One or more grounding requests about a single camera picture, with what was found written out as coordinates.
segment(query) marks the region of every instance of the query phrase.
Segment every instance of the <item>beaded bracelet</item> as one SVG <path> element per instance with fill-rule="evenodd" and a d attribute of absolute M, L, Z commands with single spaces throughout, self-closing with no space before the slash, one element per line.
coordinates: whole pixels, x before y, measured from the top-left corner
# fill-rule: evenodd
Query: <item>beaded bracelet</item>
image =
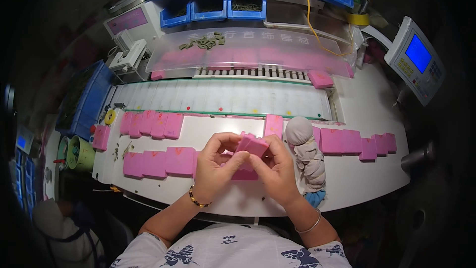
<path fill-rule="evenodd" d="M 197 200 L 195 200 L 195 198 L 193 197 L 193 193 L 192 193 L 192 189 L 193 189 L 194 186 L 195 186 L 195 184 L 190 187 L 190 191 L 188 192 L 188 194 L 190 195 L 190 199 L 192 199 L 192 202 L 200 208 L 208 207 L 211 204 L 211 202 L 208 203 L 208 204 L 200 204 L 199 202 L 197 202 Z"/>

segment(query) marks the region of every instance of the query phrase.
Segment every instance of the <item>clear plastic cover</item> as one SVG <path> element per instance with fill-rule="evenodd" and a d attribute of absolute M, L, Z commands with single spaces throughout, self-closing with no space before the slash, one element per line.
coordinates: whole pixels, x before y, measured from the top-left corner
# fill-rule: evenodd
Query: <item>clear plastic cover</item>
<path fill-rule="evenodd" d="M 215 45 L 210 50 L 200 49 L 196 44 L 189 49 L 179 49 L 192 39 L 213 32 L 223 33 L 224 45 Z M 337 42 L 320 38 L 328 50 L 340 54 Z M 163 35 L 157 43 L 147 65 L 146 72 L 176 71 L 198 67 L 222 70 L 280 66 L 286 70 L 307 72 L 318 70 L 328 74 L 349 77 L 348 63 L 342 57 L 325 51 L 313 35 L 266 28 L 228 27 L 189 30 Z"/>

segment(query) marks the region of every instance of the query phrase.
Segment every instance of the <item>yellow cable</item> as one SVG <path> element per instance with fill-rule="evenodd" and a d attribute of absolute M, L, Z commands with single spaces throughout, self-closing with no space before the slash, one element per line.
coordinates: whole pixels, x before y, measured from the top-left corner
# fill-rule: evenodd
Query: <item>yellow cable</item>
<path fill-rule="evenodd" d="M 325 48 L 322 44 L 321 44 L 321 40 L 319 39 L 317 33 L 314 31 L 314 29 L 312 28 L 312 25 L 311 25 L 311 21 L 309 21 L 309 15 L 311 14 L 311 3 L 309 0 L 307 0 L 307 24 L 309 25 L 309 28 L 311 28 L 312 32 L 314 33 L 314 35 L 316 36 L 316 38 L 318 39 L 318 42 L 319 42 L 319 45 L 321 45 L 321 47 L 328 51 L 328 52 L 331 52 L 332 54 L 336 55 L 336 56 L 344 56 L 344 55 L 349 55 L 349 54 L 352 54 L 352 52 L 354 51 L 354 37 L 352 36 L 352 31 L 350 30 L 350 23 L 349 23 L 349 33 L 350 33 L 350 38 L 351 38 L 351 47 L 350 47 L 350 52 L 349 53 L 342 53 L 342 54 L 336 54 L 334 52 L 332 52 L 331 50 Z"/>

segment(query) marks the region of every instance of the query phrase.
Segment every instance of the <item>control panel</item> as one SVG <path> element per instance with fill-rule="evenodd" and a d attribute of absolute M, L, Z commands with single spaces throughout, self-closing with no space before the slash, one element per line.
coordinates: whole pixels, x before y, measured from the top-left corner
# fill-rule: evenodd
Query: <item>control panel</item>
<path fill-rule="evenodd" d="M 405 17 L 385 62 L 407 83 L 423 106 L 427 105 L 446 77 L 433 46 L 410 17 Z"/>

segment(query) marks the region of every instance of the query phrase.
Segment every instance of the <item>pink label panel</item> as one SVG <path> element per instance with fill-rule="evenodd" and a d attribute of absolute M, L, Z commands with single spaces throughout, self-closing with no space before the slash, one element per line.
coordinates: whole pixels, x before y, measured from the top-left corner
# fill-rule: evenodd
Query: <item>pink label panel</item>
<path fill-rule="evenodd" d="M 118 34 L 124 29 L 130 29 L 142 24 L 146 24 L 147 19 L 140 7 L 127 12 L 117 18 L 108 22 L 108 26 L 114 35 Z"/>

